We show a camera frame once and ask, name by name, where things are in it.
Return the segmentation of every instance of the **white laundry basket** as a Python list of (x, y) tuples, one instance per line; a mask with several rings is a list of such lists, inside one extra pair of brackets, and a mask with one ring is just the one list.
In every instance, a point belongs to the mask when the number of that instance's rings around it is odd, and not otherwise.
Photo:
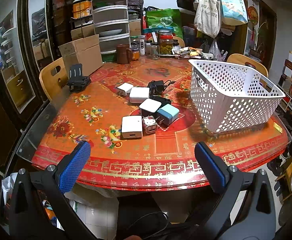
[(196, 60), (190, 96), (206, 127), (223, 132), (269, 120), (284, 93), (251, 67)]

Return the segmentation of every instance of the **stacked storage container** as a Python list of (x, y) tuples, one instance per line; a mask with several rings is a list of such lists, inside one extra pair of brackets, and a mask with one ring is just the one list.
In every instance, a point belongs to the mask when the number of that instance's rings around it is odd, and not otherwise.
[(119, 44), (130, 44), (127, 0), (92, 0), (95, 34), (103, 61), (113, 61)]

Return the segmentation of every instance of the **orange tablecloth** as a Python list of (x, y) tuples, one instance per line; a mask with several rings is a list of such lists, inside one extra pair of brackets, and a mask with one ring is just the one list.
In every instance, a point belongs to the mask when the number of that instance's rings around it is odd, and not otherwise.
[[(85, 91), (66, 101), (48, 128), (32, 162), (39, 168), (57, 164), (72, 152), (76, 143), (87, 140), (91, 157), (78, 182), (119, 190), (155, 191), (207, 184), (194, 157), (194, 146), (204, 141), (227, 165), (252, 170), (281, 154), (289, 142), (286, 130), (273, 115), (262, 127), (253, 127), (226, 135), (213, 135), (193, 110), (189, 99), (192, 66), (186, 60), (150, 60), (142, 57), (128, 65), (107, 63), (91, 75)], [(180, 110), (178, 119), (168, 128), (142, 139), (120, 137), (123, 116), (139, 114), (129, 97), (117, 95), (124, 82), (147, 86), (152, 80), (175, 80), (164, 96)]]

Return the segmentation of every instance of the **white bowl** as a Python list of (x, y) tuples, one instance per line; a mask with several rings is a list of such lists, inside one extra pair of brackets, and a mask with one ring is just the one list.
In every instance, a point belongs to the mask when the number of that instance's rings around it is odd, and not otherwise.
[(108, 37), (108, 36), (115, 36), (118, 35), (122, 32), (123, 29), (120, 30), (112, 30), (112, 31), (106, 31), (106, 32), (101, 32), (99, 33), (100, 37)]

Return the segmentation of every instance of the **mug handle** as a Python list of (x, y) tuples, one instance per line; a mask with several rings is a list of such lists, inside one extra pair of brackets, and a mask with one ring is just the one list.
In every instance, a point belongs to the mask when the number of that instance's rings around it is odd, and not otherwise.
[(126, 54), (127, 54), (127, 61), (130, 63), (133, 59), (133, 51), (131, 49), (126, 49)]

